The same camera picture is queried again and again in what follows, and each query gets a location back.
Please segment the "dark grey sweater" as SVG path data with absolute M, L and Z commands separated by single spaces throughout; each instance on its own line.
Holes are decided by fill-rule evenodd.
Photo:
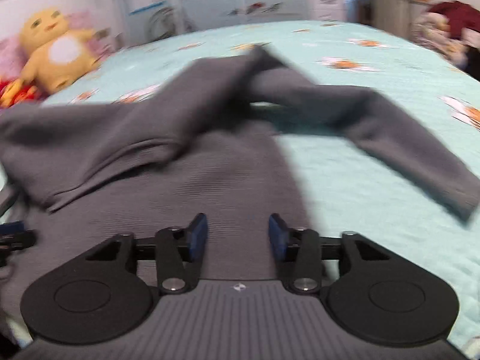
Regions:
M 261 47 L 201 58 L 144 101 L 1 114 L 1 210 L 37 233 L 1 271 L 1 312 L 18 319 L 33 281 L 110 236 L 153 236 L 197 213 L 205 278 L 272 278 L 268 218 L 304 226 L 308 215 L 256 102 L 345 136 L 460 220 L 479 206 L 479 178 L 371 88 L 315 84 Z

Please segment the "pile of clothes and quilt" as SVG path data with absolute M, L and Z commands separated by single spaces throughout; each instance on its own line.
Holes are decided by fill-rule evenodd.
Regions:
M 414 19 L 410 35 L 414 43 L 479 80 L 478 9 L 460 1 L 437 3 Z

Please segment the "mint green bee bedspread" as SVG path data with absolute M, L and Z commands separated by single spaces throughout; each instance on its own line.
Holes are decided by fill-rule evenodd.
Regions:
M 9 217 L 37 231 L 1 270 L 20 317 L 40 276 L 116 233 L 197 213 L 202 276 L 274 275 L 268 218 L 372 233 L 443 272 L 479 244 L 479 134 L 443 96 L 479 84 L 437 54 L 355 24 L 219 28 L 126 49 L 41 105 L 1 115 Z

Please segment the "red plush toy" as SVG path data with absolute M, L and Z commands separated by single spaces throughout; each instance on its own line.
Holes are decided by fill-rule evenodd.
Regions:
M 35 102 L 41 97 L 37 86 L 25 84 L 21 79 L 1 78 L 1 108 L 7 109 L 21 102 Z

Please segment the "yellow plush toy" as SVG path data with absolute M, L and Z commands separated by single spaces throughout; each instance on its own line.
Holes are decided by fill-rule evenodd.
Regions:
M 70 28 L 56 8 L 33 14 L 19 34 L 27 56 L 19 80 L 25 85 L 38 84 L 47 94 L 66 89 L 100 67 L 100 57 L 88 47 L 94 36 L 94 30 Z

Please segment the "white drawer cabinet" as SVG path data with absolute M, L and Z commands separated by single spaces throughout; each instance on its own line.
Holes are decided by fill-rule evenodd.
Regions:
M 347 20 L 344 0 L 308 0 L 311 20 L 341 21 Z

